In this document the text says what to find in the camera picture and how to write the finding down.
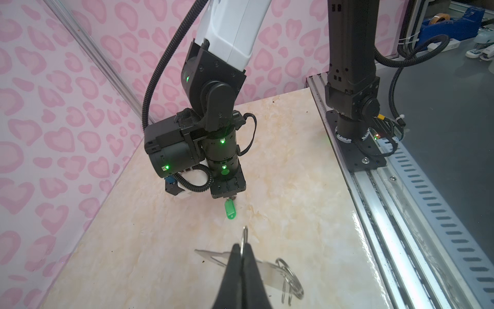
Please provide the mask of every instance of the black mounting bracket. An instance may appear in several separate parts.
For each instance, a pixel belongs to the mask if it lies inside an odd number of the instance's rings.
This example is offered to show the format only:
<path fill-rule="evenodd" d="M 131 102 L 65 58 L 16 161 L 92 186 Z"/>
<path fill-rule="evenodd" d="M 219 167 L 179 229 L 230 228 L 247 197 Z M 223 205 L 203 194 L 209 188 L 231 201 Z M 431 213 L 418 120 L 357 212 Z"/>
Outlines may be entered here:
<path fill-rule="evenodd" d="M 328 120 L 332 132 L 335 132 L 336 126 L 338 125 L 338 113 L 333 110 L 327 111 L 326 119 Z M 345 158 L 346 167 L 351 172 L 370 171 L 386 166 L 385 158 L 366 157 L 354 143 L 345 143 L 338 138 L 336 138 L 336 142 L 337 146 L 341 149 L 341 154 Z M 367 149 L 369 153 L 380 153 L 372 136 L 363 140 L 361 145 L 363 148 Z"/>

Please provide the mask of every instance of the white component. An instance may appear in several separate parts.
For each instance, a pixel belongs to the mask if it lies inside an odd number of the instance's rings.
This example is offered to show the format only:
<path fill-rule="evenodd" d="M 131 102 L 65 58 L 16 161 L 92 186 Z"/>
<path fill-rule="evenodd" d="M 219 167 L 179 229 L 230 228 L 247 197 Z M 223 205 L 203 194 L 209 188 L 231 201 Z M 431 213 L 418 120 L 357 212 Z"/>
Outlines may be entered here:
<path fill-rule="evenodd" d="M 473 42 L 477 44 L 494 43 L 494 31 L 484 31 L 477 34 L 477 36 L 473 39 Z"/>
<path fill-rule="evenodd" d="M 212 0 L 197 30 L 196 43 L 243 71 L 252 56 L 257 33 L 271 0 Z"/>
<path fill-rule="evenodd" d="M 482 51 L 482 56 L 484 58 L 491 58 L 491 57 L 494 57 L 494 45 L 491 45 L 489 47 L 486 47 L 483 51 Z"/>
<path fill-rule="evenodd" d="M 465 56 L 467 56 L 468 58 L 475 59 L 475 58 L 480 57 L 480 54 L 482 54 L 482 51 L 483 51 L 483 49 L 471 49 L 465 53 Z"/>
<path fill-rule="evenodd" d="M 204 164 L 207 166 L 206 160 L 202 161 L 201 164 Z M 190 182 L 193 185 L 203 185 L 207 181 L 207 175 L 203 171 L 199 171 L 199 170 L 191 170 L 189 172 L 184 172 L 182 174 L 182 177 L 184 177 L 185 180 L 187 180 L 188 182 Z M 188 197 L 192 193 L 191 190 L 185 188 L 180 183 L 178 183 L 178 186 L 180 188 L 184 189 L 185 191 L 178 193 L 176 195 L 176 197 L 183 199 L 183 198 Z"/>
<path fill-rule="evenodd" d="M 431 43 L 427 46 L 427 50 L 428 51 L 433 51 L 435 50 L 440 44 L 439 43 Z M 453 48 L 457 48 L 458 46 L 460 46 L 460 41 L 456 40 L 456 39 L 450 39 L 450 42 L 448 43 L 448 46 L 446 46 L 446 48 L 443 50 L 443 51 L 447 51 L 447 50 L 450 50 L 450 49 L 453 49 Z"/>

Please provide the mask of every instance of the white cable tie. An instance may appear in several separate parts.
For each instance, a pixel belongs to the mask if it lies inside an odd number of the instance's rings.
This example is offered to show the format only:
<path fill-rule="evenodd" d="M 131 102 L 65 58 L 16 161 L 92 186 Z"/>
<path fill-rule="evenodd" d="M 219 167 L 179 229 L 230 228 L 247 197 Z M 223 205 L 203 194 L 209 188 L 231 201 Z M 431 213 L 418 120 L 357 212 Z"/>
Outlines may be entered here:
<path fill-rule="evenodd" d="M 414 35 L 409 36 L 408 38 L 398 39 L 398 45 L 405 45 L 405 44 L 410 44 L 410 43 L 417 42 L 418 41 L 418 37 L 416 39 L 414 39 L 413 41 L 408 41 L 407 42 L 407 40 L 413 39 L 414 37 L 418 36 L 419 33 L 420 32 L 417 32 Z"/>

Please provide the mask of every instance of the white plastic clip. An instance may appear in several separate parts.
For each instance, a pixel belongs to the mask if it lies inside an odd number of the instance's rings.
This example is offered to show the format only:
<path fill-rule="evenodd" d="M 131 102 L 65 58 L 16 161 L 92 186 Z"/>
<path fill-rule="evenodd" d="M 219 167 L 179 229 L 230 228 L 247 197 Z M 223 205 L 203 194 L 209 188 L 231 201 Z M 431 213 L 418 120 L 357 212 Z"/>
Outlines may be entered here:
<path fill-rule="evenodd" d="M 413 42 L 417 42 L 418 41 L 418 34 L 419 32 L 415 33 L 414 35 L 408 37 L 408 38 L 403 38 L 403 39 L 398 39 L 398 45 L 405 45 L 405 44 L 410 44 L 410 43 L 413 43 Z"/>

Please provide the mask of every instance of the tape roll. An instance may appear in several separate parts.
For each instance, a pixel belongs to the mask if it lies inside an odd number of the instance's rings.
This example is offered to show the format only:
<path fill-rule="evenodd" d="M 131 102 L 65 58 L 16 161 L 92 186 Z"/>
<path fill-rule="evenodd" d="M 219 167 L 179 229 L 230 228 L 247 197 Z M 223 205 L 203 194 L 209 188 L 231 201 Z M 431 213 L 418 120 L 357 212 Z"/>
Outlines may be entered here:
<path fill-rule="evenodd" d="M 432 19 L 429 21 L 429 25 L 434 25 L 435 23 L 439 23 L 444 20 L 451 20 L 451 16 L 446 13 L 439 13 L 432 17 Z"/>

